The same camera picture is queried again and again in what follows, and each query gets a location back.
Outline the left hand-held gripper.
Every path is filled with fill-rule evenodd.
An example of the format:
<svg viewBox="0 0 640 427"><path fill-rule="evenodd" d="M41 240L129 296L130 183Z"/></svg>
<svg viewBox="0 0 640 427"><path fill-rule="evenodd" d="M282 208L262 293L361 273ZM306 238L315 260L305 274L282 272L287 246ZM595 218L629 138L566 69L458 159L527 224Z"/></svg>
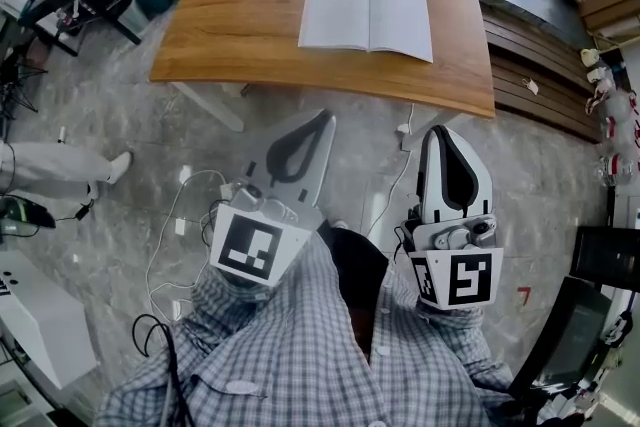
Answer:
<svg viewBox="0 0 640 427"><path fill-rule="evenodd" d="M244 181L216 212L209 263L259 285L274 287L321 225L317 205L337 127L334 114L294 114L263 130L247 154Z"/></svg>

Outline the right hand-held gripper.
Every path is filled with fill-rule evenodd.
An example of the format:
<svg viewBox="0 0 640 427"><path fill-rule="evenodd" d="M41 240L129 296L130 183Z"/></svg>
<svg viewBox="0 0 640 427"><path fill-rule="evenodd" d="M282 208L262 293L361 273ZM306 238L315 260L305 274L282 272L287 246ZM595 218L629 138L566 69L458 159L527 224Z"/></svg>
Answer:
<svg viewBox="0 0 640 427"><path fill-rule="evenodd" d="M416 192L422 222L432 224L407 220L401 232L419 300L438 310L493 303L503 250L489 214L492 179L479 155L446 126L431 127L421 144Z"/></svg>

